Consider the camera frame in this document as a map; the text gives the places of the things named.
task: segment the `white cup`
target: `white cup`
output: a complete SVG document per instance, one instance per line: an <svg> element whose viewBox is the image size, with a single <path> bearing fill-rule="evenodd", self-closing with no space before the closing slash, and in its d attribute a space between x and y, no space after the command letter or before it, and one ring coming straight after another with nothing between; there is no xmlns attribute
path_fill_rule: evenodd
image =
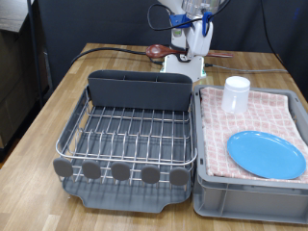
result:
<svg viewBox="0 0 308 231"><path fill-rule="evenodd" d="M250 81L240 76L226 79L221 108L231 114L241 114L247 110Z"/></svg>

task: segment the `dark background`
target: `dark background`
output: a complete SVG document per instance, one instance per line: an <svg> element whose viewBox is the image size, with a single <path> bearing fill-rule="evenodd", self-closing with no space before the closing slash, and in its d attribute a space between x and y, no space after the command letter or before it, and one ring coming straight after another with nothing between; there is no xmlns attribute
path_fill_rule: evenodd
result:
<svg viewBox="0 0 308 231"><path fill-rule="evenodd" d="M147 9L153 3L157 1L38 0L53 87L87 42L169 44L170 31L148 27ZM308 1L264 0L264 7L272 46L308 100ZM154 10L152 20L157 27L169 25L164 9ZM231 0L214 23L211 49L270 52L260 0Z"/></svg>

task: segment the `pink checkered towel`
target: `pink checkered towel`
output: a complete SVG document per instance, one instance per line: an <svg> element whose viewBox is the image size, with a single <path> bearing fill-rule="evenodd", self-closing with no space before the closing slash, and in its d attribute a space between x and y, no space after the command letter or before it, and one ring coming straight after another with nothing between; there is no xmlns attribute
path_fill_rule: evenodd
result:
<svg viewBox="0 0 308 231"><path fill-rule="evenodd" d="M223 90L201 90L201 115L205 144L206 171L210 176L278 182L308 183L308 170L294 180L259 178L238 166L227 151L228 139L242 131L271 133L296 146L308 163L308 147L298 133L285 95L251 91L247 112L226 113L221 108Z"/></svg>

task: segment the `wire rack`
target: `wire rack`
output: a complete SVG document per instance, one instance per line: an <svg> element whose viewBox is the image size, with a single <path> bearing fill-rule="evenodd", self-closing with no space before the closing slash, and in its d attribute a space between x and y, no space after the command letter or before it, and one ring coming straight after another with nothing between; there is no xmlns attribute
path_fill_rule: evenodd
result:
<svg viewBox="0 0 308 231"><path fill-rule="evenodd" d="M73 182L85 177L82 170L85 160L94 160L100 165L101 184L108 180L119 183L111 174L111 165L115 162L130 166L127 181L130 186L141 181L141 170L146 165L159 168L157 187L160 183L169 183L173 168L183 167L187 171L193 168L196 153L192 146L190 111L94 107L87 94L83 108L75 116L76 122L68 122L57 141L58 153L71 161ZM70 135L64 142L65 133Z"/></svg>

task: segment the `gray plastic container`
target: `gray plastic container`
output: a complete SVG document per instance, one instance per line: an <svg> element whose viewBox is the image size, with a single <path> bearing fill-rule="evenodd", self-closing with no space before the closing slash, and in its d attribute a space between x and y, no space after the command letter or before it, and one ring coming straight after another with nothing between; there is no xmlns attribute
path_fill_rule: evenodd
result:
<svg viewBox="0 0 308 231"><path fill-rule="evenodd" d="M308 185L208 176L204 155L200 90L193 91L195 145L198 150L193 189L194 210L203 217L256 219L308 223ZM308 143L308 115L290 90L251 89L288 96L289 110L303 140Z"/></svg>

